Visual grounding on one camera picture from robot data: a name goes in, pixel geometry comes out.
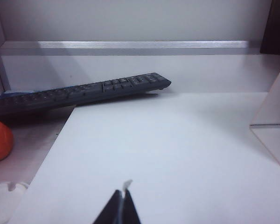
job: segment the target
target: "black keyboard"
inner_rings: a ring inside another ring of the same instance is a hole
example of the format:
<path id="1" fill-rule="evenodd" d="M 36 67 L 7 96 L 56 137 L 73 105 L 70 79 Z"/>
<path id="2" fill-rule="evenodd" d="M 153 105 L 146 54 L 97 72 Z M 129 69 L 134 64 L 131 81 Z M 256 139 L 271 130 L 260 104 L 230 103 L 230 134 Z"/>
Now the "black keyboard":
<path id="1" fill-rule="evenodd" d="M 0 98 L 0 116 L 36 112 L 69 105 L 80 105 L 151 90 L 161 90 L 170 84 L 171 82 L 169 80 L 159 74 L 149 73 Z"/>

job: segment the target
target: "dark panel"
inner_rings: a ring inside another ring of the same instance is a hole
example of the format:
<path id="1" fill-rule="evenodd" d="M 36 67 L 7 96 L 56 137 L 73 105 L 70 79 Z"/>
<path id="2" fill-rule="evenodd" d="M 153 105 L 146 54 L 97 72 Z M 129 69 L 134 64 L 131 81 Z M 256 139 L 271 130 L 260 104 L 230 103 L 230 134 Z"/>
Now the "dark panel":
<path id="1" fill-rule="evenodd" d="M 280 55 L 280 0 L 272 1 L 260 52 Z"/>

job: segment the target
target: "white plastic object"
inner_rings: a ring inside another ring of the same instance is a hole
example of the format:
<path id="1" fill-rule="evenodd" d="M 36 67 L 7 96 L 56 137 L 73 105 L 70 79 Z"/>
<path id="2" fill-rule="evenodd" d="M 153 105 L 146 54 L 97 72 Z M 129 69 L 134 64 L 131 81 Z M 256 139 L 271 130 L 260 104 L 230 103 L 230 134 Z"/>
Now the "white plastic object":
<path id="1" fill-rule="evenodd" d="M 9 221 L 28 186 L 26 183 L 0 183 L 0 224 Z"/>

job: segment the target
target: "white wall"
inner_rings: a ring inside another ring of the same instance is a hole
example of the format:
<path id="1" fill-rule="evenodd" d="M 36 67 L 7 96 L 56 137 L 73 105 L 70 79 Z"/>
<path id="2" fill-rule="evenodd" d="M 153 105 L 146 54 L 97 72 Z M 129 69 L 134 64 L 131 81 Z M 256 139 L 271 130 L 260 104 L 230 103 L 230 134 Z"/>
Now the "white wall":
<path id="1" fill-rule="evenodd" d="M 262 40 L 271 0 L 0 0 L 13 41 Z"/>
<path id="2" fill-rule="evenodd" d="M 172 80 L 164 92 L 268 91 L 280 56 L 3 56 L 12 90 L 45 90 L 149 72 Z"/>

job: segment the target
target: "black object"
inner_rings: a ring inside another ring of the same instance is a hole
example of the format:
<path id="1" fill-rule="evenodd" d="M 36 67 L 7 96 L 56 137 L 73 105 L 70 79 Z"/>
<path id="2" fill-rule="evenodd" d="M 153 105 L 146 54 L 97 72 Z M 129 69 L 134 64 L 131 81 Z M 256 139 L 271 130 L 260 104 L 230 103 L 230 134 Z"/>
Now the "black object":
<path id="1" fill-rule="evenodd" d="M 280 0 L 272 1 L 260 52 L 280 55 Z"/>
<path id="2" fill-rule="evenodd" d="M 116 190 L 93 224 L 141 224 L 129 190 Z"/>
<path id="3" fill-rule="evenodd" d="M 0 99 L 0 116 L 86 104 L 93 101 L 163 89 L 171 84 L 157 73 L 76 85 Z"/>

